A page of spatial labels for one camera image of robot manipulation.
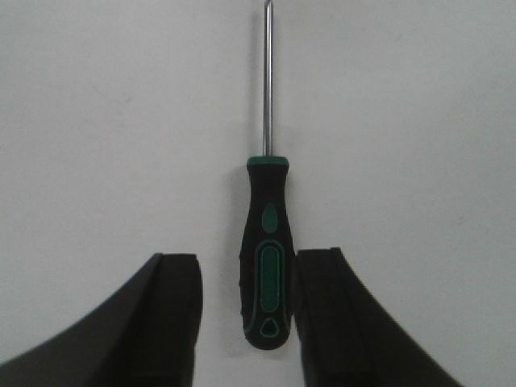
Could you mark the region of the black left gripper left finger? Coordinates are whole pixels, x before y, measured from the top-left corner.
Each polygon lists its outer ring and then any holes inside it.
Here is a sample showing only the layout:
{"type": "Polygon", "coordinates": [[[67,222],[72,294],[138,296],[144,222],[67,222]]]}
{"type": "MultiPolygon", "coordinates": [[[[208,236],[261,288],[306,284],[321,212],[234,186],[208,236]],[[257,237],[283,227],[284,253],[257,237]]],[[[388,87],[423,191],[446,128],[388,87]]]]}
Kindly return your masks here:
{"type": "Polygon", "coordinates": [[[194,254],[153,255],[95,310],[2,365],[3,386],[191,386],[202,316],[194,254]]]}

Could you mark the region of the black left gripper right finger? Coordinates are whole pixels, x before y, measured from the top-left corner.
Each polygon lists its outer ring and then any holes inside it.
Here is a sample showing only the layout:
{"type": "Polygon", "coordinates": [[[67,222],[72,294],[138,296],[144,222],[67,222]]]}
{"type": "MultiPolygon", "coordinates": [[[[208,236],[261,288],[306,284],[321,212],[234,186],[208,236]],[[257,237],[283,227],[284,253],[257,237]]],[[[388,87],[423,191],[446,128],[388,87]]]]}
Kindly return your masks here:
{"type": "Polygon", "coordinates": [[[457,386],[372,296],[340,248],[301,250],[295,322],[307,386],[457,386]]]}

